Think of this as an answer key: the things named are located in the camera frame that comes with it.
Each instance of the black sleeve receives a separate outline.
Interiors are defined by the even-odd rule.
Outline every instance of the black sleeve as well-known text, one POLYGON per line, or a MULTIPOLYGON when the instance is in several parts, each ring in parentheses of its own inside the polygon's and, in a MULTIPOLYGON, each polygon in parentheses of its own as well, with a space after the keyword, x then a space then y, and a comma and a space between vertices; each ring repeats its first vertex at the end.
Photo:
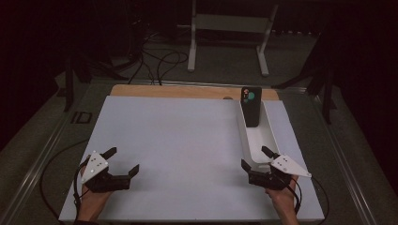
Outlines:
POLYGON ((96 222, 87 222, 87 221, 80 221, 80 220, 75 220, 73 225, 99 225, 96 222))

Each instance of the white container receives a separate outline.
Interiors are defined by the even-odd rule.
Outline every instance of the white container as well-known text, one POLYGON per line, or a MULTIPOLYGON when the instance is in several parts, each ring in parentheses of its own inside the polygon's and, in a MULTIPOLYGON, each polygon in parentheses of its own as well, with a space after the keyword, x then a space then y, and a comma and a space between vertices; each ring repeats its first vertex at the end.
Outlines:
POLYGON ((272 152, 280 154, 275 142, 271 124, 268 119, 266 104, 261 102, 260 121, 258 127, 246 127, 243 111, 238 104, 237 122, 244 160, 252 167, 253 171, 269 172, 269 163, 273 160, 261 151, 262 146, 268 147, 272 152))

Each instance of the human hand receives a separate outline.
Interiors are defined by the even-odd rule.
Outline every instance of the human hand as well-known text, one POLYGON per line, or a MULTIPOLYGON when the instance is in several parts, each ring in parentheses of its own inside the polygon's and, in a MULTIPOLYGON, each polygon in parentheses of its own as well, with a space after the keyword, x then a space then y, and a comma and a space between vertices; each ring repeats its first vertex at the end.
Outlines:
MULTIPOLYGON (((293 190, 296 189, 295 181, 297 181, 298 179, 298 176, 292 176, 292 180, 290 181, 289 186, 293 190)), ((289 189, 284 188, 282 190, 273 190, 266 188, 266 193, 272 199, 272 204, 276 212, 278 213, 278 216, 281 219, 283 225, 299 224, 295 212, 295 197, 289 189)))
MULTIPOLYGON (((80 171, 81 175, 83 175, 84 170, 85 166, 80 171)), ((86 185, 82 185, 82 204, 77 220, 96 221, 112 193, 112 191, 94 193, 86 185)))

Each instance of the white stand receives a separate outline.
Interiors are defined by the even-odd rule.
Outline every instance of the white stand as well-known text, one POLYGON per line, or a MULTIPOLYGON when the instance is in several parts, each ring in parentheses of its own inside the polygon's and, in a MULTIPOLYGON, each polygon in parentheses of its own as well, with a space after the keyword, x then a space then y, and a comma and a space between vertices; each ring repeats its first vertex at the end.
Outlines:
POLYGON ((277 10, 278 5, 274 5, 269 18, 197 14, 196 0, 192 0, 191 48, 188 71, 193 72, 195 70, 196 29, 253 32, 264 34, 263 42, 257 46, 257 57, 261 68, 261 75, 267 77, 269 72, 266 57, 264 56, 264 49, 266 48, 277 10))

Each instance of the white tabletop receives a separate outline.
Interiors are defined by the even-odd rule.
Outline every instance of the white tabletop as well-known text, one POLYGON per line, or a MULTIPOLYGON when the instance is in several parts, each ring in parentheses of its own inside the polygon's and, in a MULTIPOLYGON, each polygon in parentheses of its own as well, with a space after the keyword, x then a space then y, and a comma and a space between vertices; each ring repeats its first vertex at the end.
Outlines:
MULTIPOLYGON (((117 153, 108 159, 109 173, 127 174, 136 164, 140 172, 131 179, 129 190, 111 196, 99 219, 278 219, 264 189, 249 185, 240 167, 237 104, 219 99, 107 97, 83 158, 117 147, 117 153)), ((277 133, 283 131, 276 138, 280 151, 294 155, 291 157, 305 167, 283 104, 269 104, 270 113, 275 114, 272 119, 283 124, 275 128, 277 133)), ((298 218, 323 218, 311 180, 300 178, 298 183, 303 192, 298 218)), ((75 214, 71 188, 60 219, 74 220, 75 214)))

